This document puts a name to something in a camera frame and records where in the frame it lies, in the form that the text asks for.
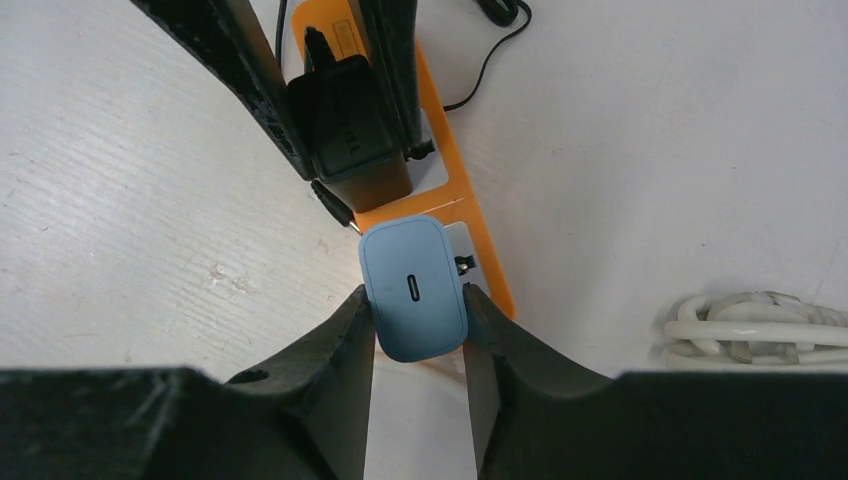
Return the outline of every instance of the white surface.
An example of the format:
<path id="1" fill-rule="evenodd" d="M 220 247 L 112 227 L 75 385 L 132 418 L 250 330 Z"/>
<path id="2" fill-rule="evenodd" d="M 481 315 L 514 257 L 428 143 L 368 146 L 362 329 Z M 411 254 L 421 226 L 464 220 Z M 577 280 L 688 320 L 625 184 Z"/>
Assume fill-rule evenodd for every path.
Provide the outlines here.
<path id="1" fill-rule="evenodd" d="M 374 362 L 365 478 L 472 479 L 465 378 L 448 355 L 421 364 Z"/>
<path id="2" fill-rule="evenodd" d="M 693 294 L 848 309 L 848 3 L 532 6 L 450 115 L 519 323 L 612 375 L 652 365 L 655 323 Z M 471 0 L 421 2 L 446 103 L 502 34 Z M 225 378 L 361 281 L 357 238 L 128 1 L 5 0 L 0 62 L 0 365 Z M 412 418 L 398 455 L 458 438 Z"/>

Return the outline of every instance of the cable bundle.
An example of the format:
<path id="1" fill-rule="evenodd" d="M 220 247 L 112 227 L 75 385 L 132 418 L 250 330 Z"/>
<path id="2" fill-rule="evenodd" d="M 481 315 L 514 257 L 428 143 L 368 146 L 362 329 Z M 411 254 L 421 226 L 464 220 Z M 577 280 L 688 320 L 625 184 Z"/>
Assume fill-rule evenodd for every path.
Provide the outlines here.
<path id="1" fill-rule="evenodd" d="M 689 299 L 665 334 L 686 340 L 663 351 L 670 368 L 848 367 L 848 314 L 782 293 Z"/>

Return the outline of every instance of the black charger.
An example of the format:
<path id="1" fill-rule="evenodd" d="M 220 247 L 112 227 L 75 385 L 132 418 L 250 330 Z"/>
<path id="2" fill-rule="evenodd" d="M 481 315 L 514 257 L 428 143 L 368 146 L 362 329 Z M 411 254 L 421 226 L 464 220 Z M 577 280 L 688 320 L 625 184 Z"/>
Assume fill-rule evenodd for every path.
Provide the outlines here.
<path id="1" fill-rule="evenodd" d="M 412 193 L 403 148 L 368 60 L 354 55 L 336 61 L 314 28 L 304 43 L 313 69 L 288 90 L 318 181 L 355 212 Z"/>

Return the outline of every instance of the small black connector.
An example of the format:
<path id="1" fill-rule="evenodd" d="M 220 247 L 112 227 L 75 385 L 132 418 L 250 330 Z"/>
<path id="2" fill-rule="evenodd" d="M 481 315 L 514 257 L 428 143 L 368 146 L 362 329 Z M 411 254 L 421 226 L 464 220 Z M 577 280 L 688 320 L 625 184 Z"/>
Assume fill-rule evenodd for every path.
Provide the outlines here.
<path id="1" fill-rule="evenodd" d="M 359 227 L 354 222 L 353 218 L 353 210 L 350 209 L 343 201 L 339 199 L 339 197 L 333 195 L 333 192 L 327 190 L 321 182 L 317 180 L 313 180 L 310 182 L 312 186 L 312 191 L 315 192 L 315 196 L 321 202 L 321 205 L 324 205 L 324 208 L 330 212 L 330 215 L 336 219 L 339 224 L 343 227 L 351 227 L 359 233 Z"/>
<path id="2" fill-rule="evenodd" d="M 312 152 L 317 180 L 355 212 L 412 193 L 412 181 L 368 60 L 336 61 L 324 35 L 310 28 L 313 70 L 292 80 L 289 98 Z"/>
<path id="3" fill-rule="evenodd" d="M 407 156 L 413 160 L 424 160 L 427 155 L 436 151 L 436 145 L 432 140 L 427 140 L 409 149 Z"/>
<path id="4" fill-rule="evenodd" d="M 456 273 L 460 277 L 477 266 L 477 261 L 474 260 L 474 255 L 468 255 L 467 257 L 457 255 L 453 257 L 453 261 L 456 263 Z"/>

